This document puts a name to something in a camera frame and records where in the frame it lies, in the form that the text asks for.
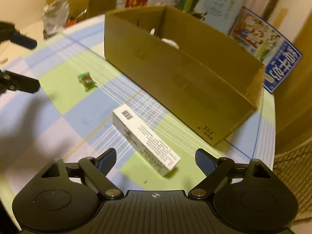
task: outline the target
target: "blue sign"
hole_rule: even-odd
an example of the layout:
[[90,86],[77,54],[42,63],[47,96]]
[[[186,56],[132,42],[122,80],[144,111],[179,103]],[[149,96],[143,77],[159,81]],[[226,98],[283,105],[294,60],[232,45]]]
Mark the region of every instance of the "blue sign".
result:
[[288,76],[302,58],[302,54],[290,42],[284,41],[266,66],[264,87],[272,93]]

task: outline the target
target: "barcode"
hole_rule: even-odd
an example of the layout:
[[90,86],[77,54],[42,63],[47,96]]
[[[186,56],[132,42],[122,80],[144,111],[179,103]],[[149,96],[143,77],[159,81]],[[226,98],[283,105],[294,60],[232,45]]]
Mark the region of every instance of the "barcode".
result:
[[127,111],[123,111],[122,115],[126,117],[127,120],[131,120],[133,118],[133,116]]

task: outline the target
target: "checkered tablecloth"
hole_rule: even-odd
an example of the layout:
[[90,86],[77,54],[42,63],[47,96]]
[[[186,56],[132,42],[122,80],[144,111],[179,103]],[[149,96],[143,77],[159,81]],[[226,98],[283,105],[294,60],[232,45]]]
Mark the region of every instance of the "checkered tablecloth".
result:
[[[105,61],[103,36],[104,16],[98,16],[44,41],[5,68],[41,83],[36,94],[7,91],[0,98],[0,197],[11,215],[14,196],[50,160],[75,162],[110,147],[117,151],[117,162],[108,178],[124,192],[188,192],[204,178],[194,159],[197,148],[236,162],[259,158],[272,168],[275,109],[267,91],[258,111],[212,148]],[[98,84],[87,93],[77,79],[86,71]],[[156,173],[114,128],[112,110],[124,103],[181,157],[170,175]]]

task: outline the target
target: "plaid tablecloth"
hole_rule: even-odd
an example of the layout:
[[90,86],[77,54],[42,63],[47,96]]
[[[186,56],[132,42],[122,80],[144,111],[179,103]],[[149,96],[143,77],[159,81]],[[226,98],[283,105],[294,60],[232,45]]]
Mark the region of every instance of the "plaid tablecloth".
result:
[[[5,68],[41,83],[36,94],[7,91],[0,98],[0,197],[11,215],[14,196],[50,160],[75,162],[110,147],[117,151],[117,162],[108,178],[124,192],[188,192],[204,178],[194,159],[197,148],[236,162],[259,158],[272,168],[275,109],[267,91],[258,111],[212,148],[104,60],[103,36],[104,16],[98,16],[44,41]],[[87,93],[77,79],[86,71],[98,84]],[[181,157],[170,175],[156,173],[114,128],[112,110],[124,103]]]

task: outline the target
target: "metal screw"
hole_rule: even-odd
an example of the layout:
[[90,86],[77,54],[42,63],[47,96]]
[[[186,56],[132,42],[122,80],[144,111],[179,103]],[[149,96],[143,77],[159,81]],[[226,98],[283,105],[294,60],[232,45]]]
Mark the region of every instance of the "metal screw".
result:
[[110,197],[116,197],[118,195],[120,195],[121,191],[119,189],[116,188],[111,188],[106,190],[106,195],[110,196]]
[[199,197],[199,196],[204,196],[206,194],[206,191],[201,188],[196,188],[191,191],[191,194],[196,197]]
[[11,77],[10,77],[9,75],[7,75],[7,74],[4,74],[3,77],[4,77],[6,80],[10,80],[10,79],[11,79]]

